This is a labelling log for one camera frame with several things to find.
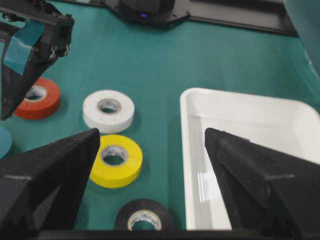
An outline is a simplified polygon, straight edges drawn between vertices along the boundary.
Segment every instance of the white plastic tray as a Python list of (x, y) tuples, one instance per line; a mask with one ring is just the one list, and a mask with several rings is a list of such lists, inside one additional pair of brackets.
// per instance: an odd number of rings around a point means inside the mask
[(205, 149), (207, 128), (320, 164), (320, 118), (303, 102), (191, 88), (180, 107), (188, 230), (231, 229)]

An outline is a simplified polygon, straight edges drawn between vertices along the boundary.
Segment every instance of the teal tabletop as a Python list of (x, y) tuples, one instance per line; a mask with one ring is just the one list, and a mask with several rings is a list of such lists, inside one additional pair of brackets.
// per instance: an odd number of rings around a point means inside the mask
[(299, 38), (197, 22), (164, 30), (123, 22), (102, 8), (54, 5), (75, 19), (70, 55), (43, 74), (60, 87), (61, 106), (46, 119), (0, 122), (13, 137), (9, 154), (87, 130), (85, 98), (116, 90), (135, 104), (133, 124), (120, 134), (141, 147), (144, 160), (127, 187), (88, 181), (76, 229), (112, 230), (121, 207), (141, 198), (163, 204), (176, 228), (186, 228), (179, 103), (186, 89), (294, 99), (320, 110), (320, 80)]

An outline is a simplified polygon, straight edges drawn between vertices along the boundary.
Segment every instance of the red tape roll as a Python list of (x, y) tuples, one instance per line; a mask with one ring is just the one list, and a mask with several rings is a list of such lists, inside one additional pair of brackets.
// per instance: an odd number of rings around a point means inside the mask
[(14, 114), (31, 120), (49, 117), (58, 110), (60, 96), (60, 89), (53, 81), (39, 78)]

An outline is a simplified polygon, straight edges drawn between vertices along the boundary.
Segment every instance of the white tape roll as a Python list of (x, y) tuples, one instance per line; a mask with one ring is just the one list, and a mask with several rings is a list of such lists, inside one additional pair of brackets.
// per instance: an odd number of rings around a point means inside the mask
[(101, 90), (90, 94), (83, 102), (83, 119), (89, 128), (103, 134), (126, 130), (134, 119), (135, 105), (121, 92)]

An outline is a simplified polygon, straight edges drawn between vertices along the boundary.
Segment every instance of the black tape roll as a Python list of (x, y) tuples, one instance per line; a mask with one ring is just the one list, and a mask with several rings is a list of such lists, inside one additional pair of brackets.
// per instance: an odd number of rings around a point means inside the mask
[(174, 219), (160, 203), (150, 199), (138, 199), (124, 205), (115, 220), (116, 230), (132, 230), (135, 223), (146, 221), (157, 231), (174, 229)]

